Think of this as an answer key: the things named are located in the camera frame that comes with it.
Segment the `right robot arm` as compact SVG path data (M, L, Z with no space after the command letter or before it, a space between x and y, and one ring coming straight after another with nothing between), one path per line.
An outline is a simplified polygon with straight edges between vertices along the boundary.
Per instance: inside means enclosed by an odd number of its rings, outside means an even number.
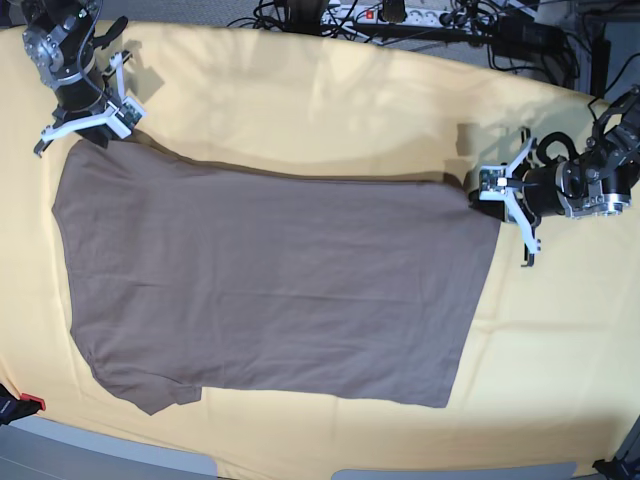
M96 63L95 50L107 48L128 24L119 17L103 35L95 28L101 1L22 1L26 29L25 51L36 65L42 83L50 88L57 105L54 127L87 119L107 107L112 93L107 75Z

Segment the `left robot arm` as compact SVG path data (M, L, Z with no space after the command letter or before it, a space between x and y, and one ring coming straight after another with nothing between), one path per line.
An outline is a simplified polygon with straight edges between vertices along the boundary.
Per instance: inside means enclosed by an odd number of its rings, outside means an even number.
M622 213L639 181L639 87L632 86L596 118L584 152L565 133L553 132L536 143L534 158L537 166L516 169L523 182L517 204L532 225L552 215Z

